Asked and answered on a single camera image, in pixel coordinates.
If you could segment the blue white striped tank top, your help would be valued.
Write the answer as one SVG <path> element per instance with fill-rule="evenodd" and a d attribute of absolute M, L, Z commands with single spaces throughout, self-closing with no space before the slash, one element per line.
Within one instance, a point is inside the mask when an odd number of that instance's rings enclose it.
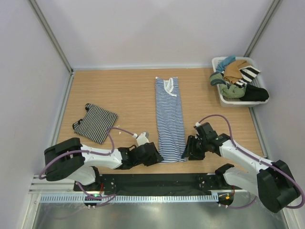
<path fill-rule="evenodd" d="M 158 148 L 164 163 L 184 162 L 186 146 L 183 109 L 177 77 L 155 78 Z"/>

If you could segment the black white striped tank top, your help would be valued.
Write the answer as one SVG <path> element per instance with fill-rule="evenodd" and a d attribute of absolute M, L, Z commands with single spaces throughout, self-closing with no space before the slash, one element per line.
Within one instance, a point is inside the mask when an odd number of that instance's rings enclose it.
<path fill-rule="evenodd" d="M 118 115 L 94 104 L 86 104 L 85 111 L 84 118 L 72 125 L 75 134 L 103 144 L 107 138 L 107 129 L 113 127 Z"/>

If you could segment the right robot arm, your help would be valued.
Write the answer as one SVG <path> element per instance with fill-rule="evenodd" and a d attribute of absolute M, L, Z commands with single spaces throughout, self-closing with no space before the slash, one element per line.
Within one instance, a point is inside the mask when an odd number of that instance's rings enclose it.
<path fill-rule="evenodd" d="M 215 153 L 243 167 L 225 164 L 215 171 L 215 184 L 221 189 L 239 187 L 255 195 L 271 212 L 291 208 L 304 194 L 295 182 L 289 166 L 282 160 L 273 162 L 239 146 L 231 135 L 217 134 L 209 123 L 196 124 L 195 135 L 188 136 L 183 157 L 203 160 L 206 152 Z"/>

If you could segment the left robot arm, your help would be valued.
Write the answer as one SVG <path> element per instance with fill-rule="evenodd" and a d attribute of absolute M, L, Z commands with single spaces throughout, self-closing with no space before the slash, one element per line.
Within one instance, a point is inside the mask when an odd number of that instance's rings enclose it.
<path fill-rule="evenodd" d="M 128 170 L 137 165 L 151 166 L 164 161 L 153 142 L 111 150 L 92 148 L 79 138 L 70 138 L 44 151 L 45 168 L 40 179 L 70 179 L 95 191 L 101 185 L 97 167 Z"/>

